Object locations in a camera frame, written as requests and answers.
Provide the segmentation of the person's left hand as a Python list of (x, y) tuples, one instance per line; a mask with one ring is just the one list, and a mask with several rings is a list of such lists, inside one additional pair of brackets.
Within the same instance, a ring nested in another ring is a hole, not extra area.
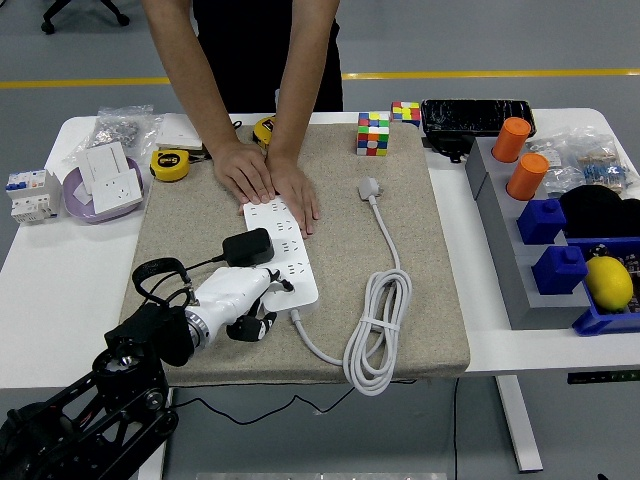
[(266, 164), (273, 187), (296, 220), (302, 237), (308, 238), (314, 233), (315, 222), (320, 219), (313, 183), (295, 159), (268, 153)]

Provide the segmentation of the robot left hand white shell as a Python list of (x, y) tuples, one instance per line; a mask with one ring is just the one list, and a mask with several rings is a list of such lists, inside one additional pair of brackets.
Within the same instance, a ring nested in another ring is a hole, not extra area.
[(279, 270), (256, 267), (220, 267), (195, 291), (196, 304), (185, 316), (196, 350), (209, 346), (224, 327), (232, 340), (258, 342), (273, 326), (277, 314), (258, 317), (262, 297), (273, 283), (285, 292), (294, 286)]

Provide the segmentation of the person's right hand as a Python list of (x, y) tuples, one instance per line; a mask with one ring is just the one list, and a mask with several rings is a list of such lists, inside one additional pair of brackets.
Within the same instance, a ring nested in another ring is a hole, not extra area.
[(275, 196), (266, 158), (256, 145), (231, 140), (211, 153), (216, 179), (240, 204), (268, 203)]

